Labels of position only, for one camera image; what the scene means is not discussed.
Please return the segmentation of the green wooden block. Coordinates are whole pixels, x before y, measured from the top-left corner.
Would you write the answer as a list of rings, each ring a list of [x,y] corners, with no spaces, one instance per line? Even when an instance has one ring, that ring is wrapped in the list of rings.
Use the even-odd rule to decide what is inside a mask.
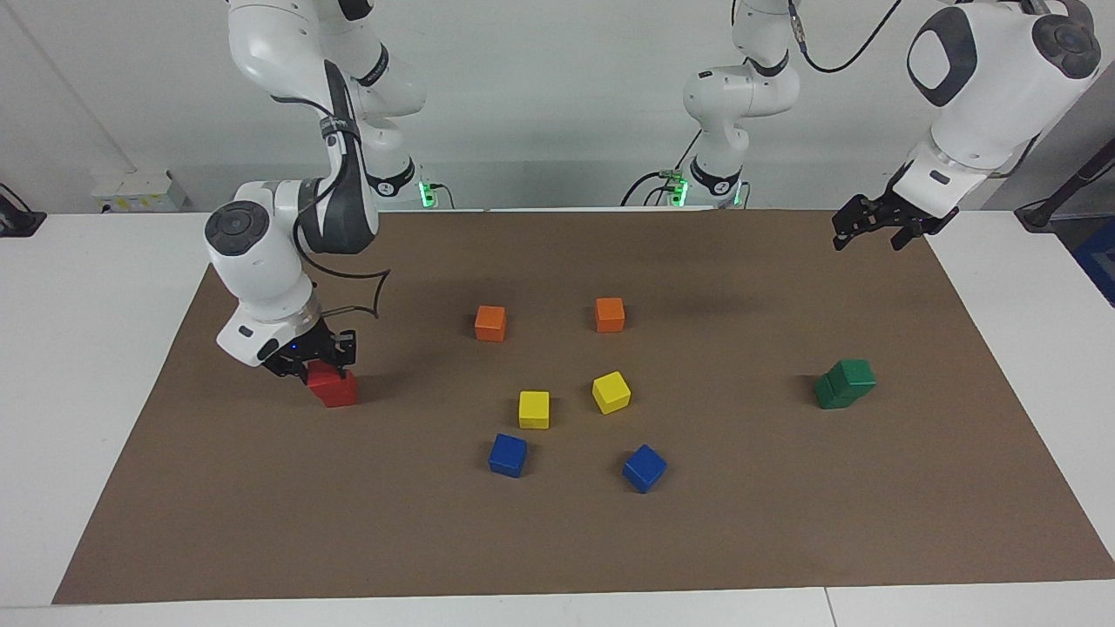
[[[824,374],[815,383],[814,395],[817,404],[820,404],[820,408],[823,409],[849,408],[854,402],[859,401],[856,395],[843,395],[838,393],[827,374]]]
[[[826,377],[833,393],[841,398],[861,398],[878,385],[867,360],[838,360]]]

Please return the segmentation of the brown table mat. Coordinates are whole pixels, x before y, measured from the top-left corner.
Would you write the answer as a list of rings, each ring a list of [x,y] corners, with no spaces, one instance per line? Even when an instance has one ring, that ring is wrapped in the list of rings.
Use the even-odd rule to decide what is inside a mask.
[[[56,602],[1002,583],[1115,578],[923,239],[837,253],[824,212],[382,218],[360,398],[324,408],[214,341],[200,282]],[[597,298],[626,303],[599,334]],[[479,341],[481,305],[506,309]],[[823,409],[867,360],[878,385]],[[591,393],[620,372],[628,408]],[[551,425],[518,428],[518,393]],[[505,433],[518,479],[489,472]],[[641,495],[648,444],[669,464]]]

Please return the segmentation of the black stand with pole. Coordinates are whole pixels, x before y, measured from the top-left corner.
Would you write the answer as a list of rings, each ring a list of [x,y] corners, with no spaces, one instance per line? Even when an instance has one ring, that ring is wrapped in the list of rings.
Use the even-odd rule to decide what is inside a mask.
[[[1115,136],[1103,145],[1090,160],[1078,170],[1070,179],[1057,189],[1051,196],[1032,201],[1024,206],[1014,210],[1015,218],[1018,219],[1024,230],[1031,233],[1051,232],[1051,218],[1056,211],[1076,193],[1090,186],[1090,183],[1099,181],[1103,176],[1115,168]]]

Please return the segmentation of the blue wooden block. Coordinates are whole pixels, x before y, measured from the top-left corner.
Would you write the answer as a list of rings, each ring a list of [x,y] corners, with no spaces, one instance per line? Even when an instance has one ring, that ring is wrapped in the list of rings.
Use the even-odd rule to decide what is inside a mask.
[[[493,443],[491,443],[489,456],[487,456],[489,472],[518,479],[524,472],[527,454],[529,444],[526,440],[498,433]]]
[[[665,456],[652,446],[642,444],[626,457],[621,475],[630,488],[636,489],[641,495],[646,495],[665,476],[669,464]]]

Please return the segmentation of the blue box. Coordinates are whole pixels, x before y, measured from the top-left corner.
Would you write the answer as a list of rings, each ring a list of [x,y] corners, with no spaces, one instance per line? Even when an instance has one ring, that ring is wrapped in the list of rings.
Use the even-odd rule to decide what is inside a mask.
[[[1073,245],[1072,258],[1115,308],[1115,218],[1107,219],[1079,245]]]

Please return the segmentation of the black clamp base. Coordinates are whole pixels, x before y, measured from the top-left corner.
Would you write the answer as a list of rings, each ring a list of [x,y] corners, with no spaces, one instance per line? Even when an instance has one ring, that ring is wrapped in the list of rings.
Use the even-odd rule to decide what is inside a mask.
[[[0,239],[30,238],[47,218],[47,213],[32,210],[23,197],[0,182]]]

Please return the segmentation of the white wall socket box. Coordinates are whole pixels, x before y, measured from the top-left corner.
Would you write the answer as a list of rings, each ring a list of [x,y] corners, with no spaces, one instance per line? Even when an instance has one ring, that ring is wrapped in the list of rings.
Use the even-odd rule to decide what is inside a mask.
[[[190,199],[169,171],[136,171],[116,179],[97,179],[95,206],[108,212],[183,212]]]

